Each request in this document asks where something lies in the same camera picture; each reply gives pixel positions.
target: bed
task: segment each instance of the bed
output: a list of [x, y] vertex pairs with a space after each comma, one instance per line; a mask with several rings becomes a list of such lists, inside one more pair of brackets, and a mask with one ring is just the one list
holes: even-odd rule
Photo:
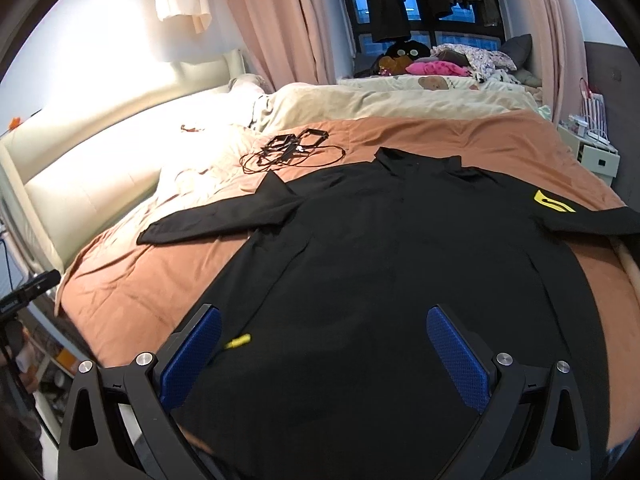
[[152, 194], [183, 145], [180, 120], [201, 118], [246, 70], [235, 50], [199, 64], [158, 62], [153, 72], [126, 88], [57, 96], [2, 137], [0, 212], [31, 270], [63, 272], [85, 243]]
[[[298, 133], [310, 125], [328, 131], [328, 143], [346, 152], [341, 164], [371, 160], [379, 146], [459, 154], [466, 166], [511, 174], [592, 209], [622, 205], [571, 157], [525, 91], [292, 84], [271, 95], [255, 92], [251, 102], [248, 124], [203, 131], [185, 124], [193, 130], [180, 130], [189, 136], [188, 149], [156, 164], [144, 191], [120, 204], [110, 221], [94, 221], [83, 243], [76, 240], [63, 251], [43, 227], [65, 271], [56, 309], [78, 327], [101, 364], [126, 364], [139, 352], [157, 350], [249, 235], [155, 247], [137, 245], [138, 234], [174, 211], [254, 192], [262, 175], [244, 174], [239, 159], [283, 130]], [[315, 157], [315, 164], [333, 160], [327, 152]], [[278, 174], [291, 180], [308, 171], [286, 168]], [[634, 366], [640, 352], [640, 271], [616, 240], [579, 237], [569, 243], [590, 281], [606, 336], [613, 447], [640, 426], [640, 370]]]

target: brown bedsheet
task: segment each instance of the brown bedsheet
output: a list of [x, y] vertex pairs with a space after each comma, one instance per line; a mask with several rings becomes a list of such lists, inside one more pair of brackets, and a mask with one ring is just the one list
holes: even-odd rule
[[[552, 124], [529, 111], [471, 121], [366, 118], [313, 127], [329, 131], [329, 144], [347, 151], [342, 164], [372, 160], [379, 146], [436, 157], [461, 155], [465, 166], [513, 175], [594, 210], [623, 205], [573, 159]], [[315, 155], [312, 163], [334, 158], [331, 150]], [[309, 171], [284, 168], [278, 174], [292, 180]], [[261, 179], [238, 170], [220, 198], [253, 192]], [[158, 349], [246, 238], [139, 246], [98, 269], [79, 258], [62, 291], [62, 307], [104, 365], [129, 363], [139, 352]], [[606, 238], [576, 236], [568, 242], [591, 284], [604, 328], [609, 445], [615, 446], [640, 426], [640, 306]]]

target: white wall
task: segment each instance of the white wall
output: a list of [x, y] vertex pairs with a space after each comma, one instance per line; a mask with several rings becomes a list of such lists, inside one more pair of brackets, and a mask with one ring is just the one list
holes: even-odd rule
[[584, 41], [626, 46], [607, 17], [591, 0], [574, 0], [580, 17]]
[[355, 45], [344, 0], [324, 0], [334, 55], [335, 78], [353, 76]]
[[0, 133], [54, 96], [82, 91], [155, 61], [202, 62], [244, 42], [226, 0], [210, 0], [212, 23], [197, 35], [189, 18], [160, 22], [154, 0], [60, 0], [38, 24], [0, 83]]
[[498, 0], [504, 33], [507, 39], [523, 34], [533, 36], [534, 48], [529, 58], [528, 69], [534, 74], [542, 74], [542, 60], [536, 51], [536, 28], [534, 26], [535, 9], [529, 8], [526, 0]]

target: stuffed toy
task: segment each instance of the stuffed toy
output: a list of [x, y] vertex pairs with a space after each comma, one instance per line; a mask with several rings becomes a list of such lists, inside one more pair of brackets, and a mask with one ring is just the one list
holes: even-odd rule
[[401, 57], [409, 56], [412, 61], [416, 61], [421, 57], [429, 57], [431, 55], [431, 49], [420, 41], [396, 41], [385, 52], [385, 56], [389, 57]]
[[412, 75], [457, 75], [460, 77], [469, 77], [471, 75], [468, 68], [462, 68], [455, 63], [447, 61], [415, 62], [409, 65], [406, 71]]
[[409, 56], [391, 57], [384, 56], [378, 61], [380, 75], [402, 75], [406, 74], [406, 68], [413, 63]]

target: yellow logo patch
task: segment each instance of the yellow logo patch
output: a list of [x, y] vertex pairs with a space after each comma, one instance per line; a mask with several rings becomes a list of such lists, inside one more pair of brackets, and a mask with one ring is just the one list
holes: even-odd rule
[[569, 207], [567, 204], [563, 204], [562, 202], [558, 202], [558, 200], [554, 200], [545, 196], [542, 191], [538, 190], [534, 200], [539, 204], [550, 207], [551, 209], [555, 209], [561, 213], [575, 213], [575, 209]]

